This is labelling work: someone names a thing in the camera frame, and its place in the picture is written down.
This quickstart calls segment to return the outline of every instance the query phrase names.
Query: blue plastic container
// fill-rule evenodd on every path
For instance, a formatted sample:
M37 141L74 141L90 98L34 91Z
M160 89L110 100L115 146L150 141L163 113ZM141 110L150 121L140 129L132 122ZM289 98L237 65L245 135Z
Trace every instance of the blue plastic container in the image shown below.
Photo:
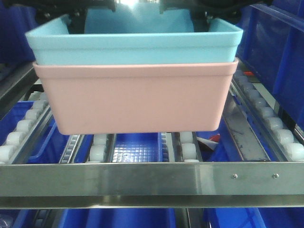
M118 134L112 162L162 162L159 133Z
M25 32L37 26L33 8L6 9L0 0L0 63L18 64L35 59Z
M37 142L32 155L28 159L28 163L58 163L68 139L69 135L61 134L57 128L57 124L53 120Z
M58 228L175 228L173 209L66 209Z
M274 6L243 9L237 56L304 128L304 19Z
M303 0L274 0L272 4L282 10L293 13L300 17L304 16Z
M65 15L28 32L28 43L40 65L234 61L242 37L240 28L214 19L209 32L189 32L193 25L187 10L159 14L158 4L152 3L139 3L133 9L118 4L117 12L90 10L86 22L90 34L69 35L70 20Z

